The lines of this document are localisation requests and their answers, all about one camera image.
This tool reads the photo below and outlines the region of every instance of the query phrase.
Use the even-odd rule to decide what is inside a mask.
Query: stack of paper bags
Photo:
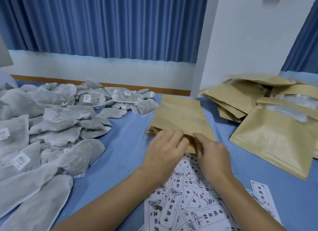
[[[274,87],[256,103],[230,141],[305,180],[318,158],[318,88]]]
[[[256,100],[270,92],[272,87],[297,84],[281,76],[266,74],[229,75],[231,79],[199,91],[217,104],[222,118],[241,123],[256,106]]]
[[[210,124],[197,99],[163,95],[146,135],[154,136],[162,129],[181,130],[190,141],[187,152],[196,153],[193,133],[202,133],[216,141]]]

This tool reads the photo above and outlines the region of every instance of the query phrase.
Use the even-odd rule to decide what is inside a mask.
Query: hand
[[[200,168],[207,180],[217,188],[233,177],[230,153],[221,142],[214,142],[205,135],[193,133],[197,138],[197,156]]]
[[[189,145],[183,134],[180,130],[162,130],[149,144],[140,169],[151,174],[157,187],[169,179]]]

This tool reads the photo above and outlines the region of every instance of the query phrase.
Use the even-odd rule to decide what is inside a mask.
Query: person's left hand
[[[140,169],[151,174],[155,185],[164,184],[185,153],[189,140],[180,130],[162,130],[150,142]]]

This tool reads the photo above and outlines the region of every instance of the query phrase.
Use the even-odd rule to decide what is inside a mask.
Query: blue table surface
[[[29,83],[17,82],[19,86]],[[156,94],[157,103],[160,103],[161,97],[161,94]],[[221,118],[213,101],[203,97],[199,99],[217,141],[227,146],[231,154],[233,173],[244,187],[252,189],[250,180],[268,185],[282,224],[288,231],[317,230],[318,160],[313,159],[307,181],[279,169],[229,142],[238,123]],[[153,139],[145,135],[152,117],[153,114],[141,117],[129,111],[120,119],[110,118],[111,131],[99,138],[105,145],[105,152],[84,177],[74,179],[70,197],[55,224],[114,187],[141,165],[147,147]],[[12,212],[14,210],[0,219],[0,225]],[[137,231],[144,223],[143,212],[142,202],[118,230]]]

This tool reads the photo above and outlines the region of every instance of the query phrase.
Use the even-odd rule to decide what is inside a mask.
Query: forearm
[[[55,226],[53,231],[115,230],[157,188],[145,175],[136,169],[124,181]]]
[[[286,231],[232,176],[219,185],[217,191],[244,231]]]

